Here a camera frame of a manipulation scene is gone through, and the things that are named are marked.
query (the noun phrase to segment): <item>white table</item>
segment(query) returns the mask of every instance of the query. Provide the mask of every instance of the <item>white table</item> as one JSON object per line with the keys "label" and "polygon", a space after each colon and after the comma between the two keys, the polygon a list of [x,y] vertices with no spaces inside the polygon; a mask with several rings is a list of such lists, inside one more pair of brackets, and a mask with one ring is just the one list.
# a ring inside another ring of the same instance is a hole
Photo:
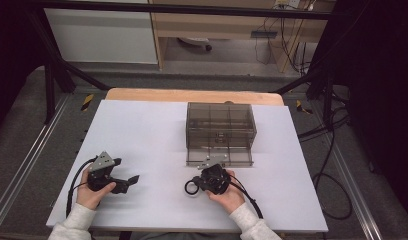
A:
{"label": "white table", "polygon": [[[254,165],[233,169],[236,176],[273,230],[328,231],[288,108],[252,107],[257,127]],[[184,184],[200,174],[186,166],[186,111],[185,102],[103,100],[47,226],[65,219],[67,191],[79,167],[107,151],[112,158],[122,158],[113,177],[127,180],[139,174],[140,178],[127,194],[110,194],[102,200],[91,228],[238,232],[222,207],[204,192],[196,196],[184,192]]]}

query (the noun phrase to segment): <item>hand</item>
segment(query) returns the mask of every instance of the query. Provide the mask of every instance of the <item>hand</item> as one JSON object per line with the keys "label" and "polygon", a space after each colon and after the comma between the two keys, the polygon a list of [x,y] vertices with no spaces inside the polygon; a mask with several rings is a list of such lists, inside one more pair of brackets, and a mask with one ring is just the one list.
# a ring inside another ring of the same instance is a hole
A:
{"label": "hand", "polygon": [[101,190],[94,192],[89,189],[88,184],[86,183],[88,181],[88,174],[89,166],[88,168],[83,170],[81,183],[85,184],[82,184],[78,187],[76,202],[91,210],[95,210],[101,199],[116,187],[116,183],[111,182]]}
{"label": "hand", "polygon": [[[226,171],[229,175],[235,176],[235,172],[231,170]],[[238,184],[238,181],[236,181],[233,177],[231,177],[231,181]],[[208,190],[206,191],[206,193],[211,200],[222,205],[226,212],[228,212],[229,214],[231,214],[245,202],[244,194],[238,188],[232,186],[231,184],[229,184],[228,189],[226,189],[226,192],[224,192],[223,194],[216,195]]]}

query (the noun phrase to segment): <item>black metal bar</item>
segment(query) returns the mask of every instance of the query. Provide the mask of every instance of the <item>black metal bar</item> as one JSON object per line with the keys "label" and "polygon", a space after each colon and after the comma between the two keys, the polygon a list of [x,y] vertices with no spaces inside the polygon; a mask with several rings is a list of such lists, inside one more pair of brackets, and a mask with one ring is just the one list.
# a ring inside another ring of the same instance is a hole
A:
{"label": "black metal bar", "polygon": [[333,74],[327,76],[325,83],[325,99],[323,100],[323,122],[329,131],[333,131],[332,119],[332,92],[333,92]]}
{"label": "black metal bar", "polygon": [[291,89],[294,89],[294,88],[300,86],[303,83],[312,82],[314,79],[319,78],[320,73],[321,73],[320,69],[315,69],[315,71],[313,71],[313,72],[311,72],[311,73],[309,73],[307,75],[302,76],[301,78],[287,84],[286,86],[283,86],[283,87],[279,88],[278,90],[271,91],[269,93],[277,93],[279,95],[283,95],[283,94],[289,92]]}
{"label": "black metal bar", "polygon": [[273,18],[317,19],[317,20],[330,20],[332,18],[349,17],[347,14],[331,12],[313,12],[303,10],[289,11],[277,9],[216,7],[196,5],[169,5],[169,4],[142,4],[142,3],[61,1],[61,0],[29,0],[28,3],[41,8],[115,11],[115,12],[177,13],[177,14],[273,17]]}
{"label": "black metal bar", "polygon": [[83,80],[87,81],[88,83],[94,85],[95,87],[99,88],[100,90],[110,90],[112,87],[101,83],[100,81],[96,80],[95,78],[89,76],[88,74],[84,73],[82,70],[72,66],[70,63],[66,62],[62,57],[59,57],[59,62],[62,66],[64,66],[68,71],[77,75],[78,77],[82,78]]}
{"label": "black metal bar", "polygon": [[46,119],[48,124],[55,114],[54,76],[51,64],[45,64]]}
{"label": "black metal bar", "polygon": [[55,80],[58,82],[63,92],[73,92],[76,86],[70,75],[58,64],[57,56],[60,56],[60,54],[55,50],[55,47],[43,28],[38,15],[34,12],[34,9],[25,9],[25,14],[44,45],[47,53],[46,58],[53,68],[53,76],[55,77]]}

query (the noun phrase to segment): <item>gray tile floor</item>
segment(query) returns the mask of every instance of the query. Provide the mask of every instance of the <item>gray tile floor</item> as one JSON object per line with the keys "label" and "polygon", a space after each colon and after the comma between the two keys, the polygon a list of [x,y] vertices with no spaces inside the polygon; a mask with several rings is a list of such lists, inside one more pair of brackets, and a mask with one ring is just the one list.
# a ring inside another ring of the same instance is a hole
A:
{"label": "gray tile floor", "polygon": [[[143,68],[129,66],[127,70],[111,66],[105,74],[97,73],[99,69],[92,69],[94,73],[91,74],[109,85],[118,87],[262,92],[277,89],[299,77],[299,74],[293,72],[292,69],[283,74],[279,73],[273,60],[269,64],[259,63],[256,60],[254,40],[210,39],[210,42],[213,50],[206,52],[203,47],[190,46],[176,39],[170,39],[166,53],[166,66],[162,70],[156,69],[155,66]],[[267,44],[264,41],[258,41],[257,46],[259,59],[268,57],[267,51],[264,50],[265,47],[267,50]],[[311,57],[311,51],[306,56],[306,58],[309,57]],[[71,96],[69,107],[65,110],[55,133],[43,149],[37,164],[4,220],[0,228],[1,236],[11,234],[12,238],[9,239],[29,239],[28,236],[34,236],[33,239],[44,239],[44,236],[50,232],[50,229],[44,226],[51,211],[50,204],[58,195],[71,167],[71,162],[74,161],[76,150],[81,146],[80,140],[86,134],[84,131],[93,118],[94,111],[99,104],[98,100],[105,96],[105,93],[97,93],[90,109],[87,112],[81,112],[79,111],[80,106],[89,91],[82,89],[89,89],[90,86],[83,81],[77,80],[77,82],[81,87]],[[304,85],[294,89],[294,93],[297,94],[284,96],[285,104],[290,107],[298,133],[318,124],[312,114],[297,111],[295,107],[296,100],[299,99],[304,108],[311,108],[302,94],[306,87]],[[45,102],[42,89],[44,89],[43,74],[41,72],[32,74],[1,127],[0,196],[43,126]],[[358,144],[352,127],[345,125],[338,129],[336,139],[343,150],[344,157],[352,167],[353,174],[384,238],[408,239],[408,217],[385,178],[369,172],[364,152]],[[327,151],[326,141],[324,138],[316,138],[302,143],[302,149],[310,173],[316,173]],[[339,177],[332,162],[328,164],[327,171]],[[341,191],[335,185],[327,181],[321,182],[320,191],[324,207],[331,211],[335,210],[338,214],[346,211],[346,204],[340,195]],[[365,239],[359,219],[355,214],[346,221],[329,218],[326,220],[330,229],[327,234],[329,239]],[[14,234],[19,234],[19,238],[15,238]],[[100,234],[114,236],[114,233],[98,233]],[[316,238],[321,238],[321,235],[287,235],[286,237],[286,239]]]}

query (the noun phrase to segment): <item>clear plastic box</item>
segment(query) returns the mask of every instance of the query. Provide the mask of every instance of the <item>clear plastic box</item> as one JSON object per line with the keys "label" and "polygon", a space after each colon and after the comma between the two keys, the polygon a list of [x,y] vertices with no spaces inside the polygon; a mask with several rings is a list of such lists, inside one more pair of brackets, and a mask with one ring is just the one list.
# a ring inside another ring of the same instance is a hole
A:
{"label": "clear plastic box", "polygon": [[224,166],[252,166],[251,147],[257,134],[252,107],[233,103],[188,103],[187,165],[226,155]]}

